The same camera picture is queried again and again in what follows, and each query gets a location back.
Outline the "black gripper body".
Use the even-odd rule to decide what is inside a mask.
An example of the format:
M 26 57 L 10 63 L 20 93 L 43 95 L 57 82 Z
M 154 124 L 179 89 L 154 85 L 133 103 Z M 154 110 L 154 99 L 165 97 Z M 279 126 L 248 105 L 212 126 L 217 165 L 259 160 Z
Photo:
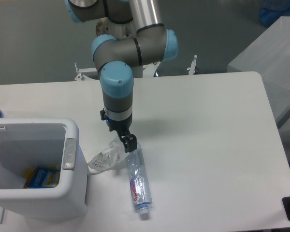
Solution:
M 106 121 L 109 131 L 116 131 L 119 134 L 119 137 L 124 137 L 127 134 L 130 134 L 129 127 L 132 123 L 132 115 L 124 120 L 115 121 L 107 116 L 105 109 L 102 109 L 100 111 L 100 116 L 102 121 Z

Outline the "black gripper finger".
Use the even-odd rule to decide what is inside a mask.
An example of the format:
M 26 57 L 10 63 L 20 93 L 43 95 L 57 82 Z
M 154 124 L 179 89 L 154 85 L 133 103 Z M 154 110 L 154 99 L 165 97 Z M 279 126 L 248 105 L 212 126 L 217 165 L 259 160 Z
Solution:
M 122 142 L 126 153 L 130 153 L 137 149 L 137 138 L 134 134 L 131 134 L 130 132 L 120 134 L 119 139 Z

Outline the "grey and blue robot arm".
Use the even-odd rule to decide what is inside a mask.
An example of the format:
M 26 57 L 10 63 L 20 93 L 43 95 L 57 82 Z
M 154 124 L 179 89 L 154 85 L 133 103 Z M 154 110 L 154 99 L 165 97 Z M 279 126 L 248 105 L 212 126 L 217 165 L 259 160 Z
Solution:
M 125 152 L 137 148 L 131 134 L 133 68 L 173 59 L 178 54 L 175 32 L 166 29 L 156 0 L 67 0 L 74 22 L 107 18 L 115 25 L 132 24 L 132 31 L 116 36 L 110 29 L 98 33 L 91 44 L 100 80 L 104 108 L 101 119 L 116 131 Z

